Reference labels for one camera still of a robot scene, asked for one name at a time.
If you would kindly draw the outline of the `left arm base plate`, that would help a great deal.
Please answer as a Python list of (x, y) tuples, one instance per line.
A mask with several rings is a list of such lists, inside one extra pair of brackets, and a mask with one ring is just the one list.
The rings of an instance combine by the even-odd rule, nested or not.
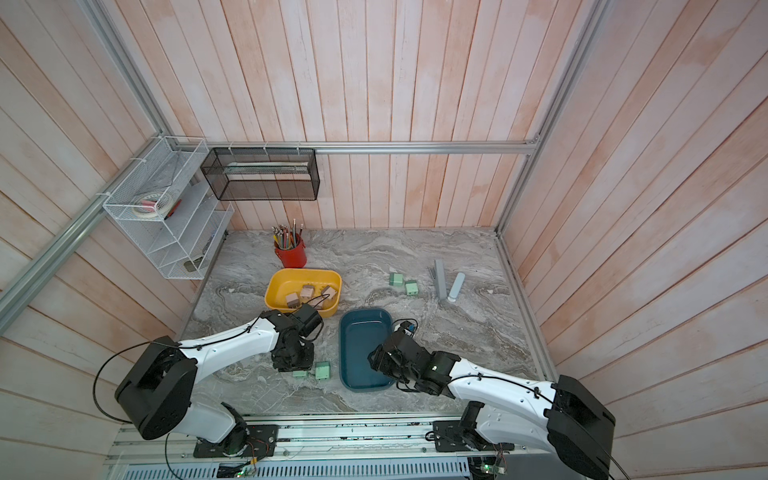
[(276, 449), (279, 426), (277, 424), (249, 424), (236, 427), (221, 443), (199, 439), (193, 451), (194, 458), (256, 458), (272, 457)]

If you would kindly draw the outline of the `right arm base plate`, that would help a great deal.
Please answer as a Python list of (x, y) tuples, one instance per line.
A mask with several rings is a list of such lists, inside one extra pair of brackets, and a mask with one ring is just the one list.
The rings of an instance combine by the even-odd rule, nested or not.
[(475, 430), (462, 424), (460, 420), (441, 420), (432, 423), (431, 441), (438, 452), (510, 452), (515, 450), (513, 443), (493, 444), (483, 439)]

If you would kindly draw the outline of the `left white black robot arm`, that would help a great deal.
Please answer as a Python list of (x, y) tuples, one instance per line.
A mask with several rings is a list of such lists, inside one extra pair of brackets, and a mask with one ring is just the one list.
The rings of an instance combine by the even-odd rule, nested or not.
[(313, 333), (324, 319), (309, 305), (292, 313), (267, 310), (221, 333), (175, 342), (164, 336), (148, 343), (119, 384), (115, 400), (144, 440), (170, 433), (193, 436), (226, 457), (250, 447), (246, 421), (236, 409), (192, 399), (205, 378), (248, 357), (267, 354), (279, 372), (309, 369), (314, 363)]

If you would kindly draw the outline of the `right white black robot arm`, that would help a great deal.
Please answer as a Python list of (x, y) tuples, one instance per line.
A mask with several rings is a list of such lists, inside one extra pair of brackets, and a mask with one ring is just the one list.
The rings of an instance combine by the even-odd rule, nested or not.
[(462, 400), (454, 421), (434, 423), (430, 441), (441, 452), (516, 447), (555, 454), (589, 479), (610, 476), (614, 415), (577, 379), (529, 380), (481, 367), (457, 354), (430, 352), (414, 327), (398, 327), (368, 356), (370, 367), (402, 383), (409, 393)]

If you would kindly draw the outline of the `yellow plastic storage box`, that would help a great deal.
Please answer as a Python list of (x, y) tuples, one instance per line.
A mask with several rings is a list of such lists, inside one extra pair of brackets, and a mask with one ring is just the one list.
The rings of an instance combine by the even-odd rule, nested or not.
[(281, 269), (267, 287), (265, 304), (284, 313), (309, 302), (323, 318), (336, 314), (342, 291), (342, 277), (333, 270)]

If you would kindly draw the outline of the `teal plastic storage box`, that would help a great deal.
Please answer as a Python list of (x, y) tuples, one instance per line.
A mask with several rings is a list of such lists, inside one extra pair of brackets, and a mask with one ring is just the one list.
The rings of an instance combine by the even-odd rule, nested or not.
[(340, 322), (340, 378), (353, 392), (388, 389), (394, 381), (374, 370), (368, 356), (392, 333), (392, 317), (382, 308), (347, 312)]

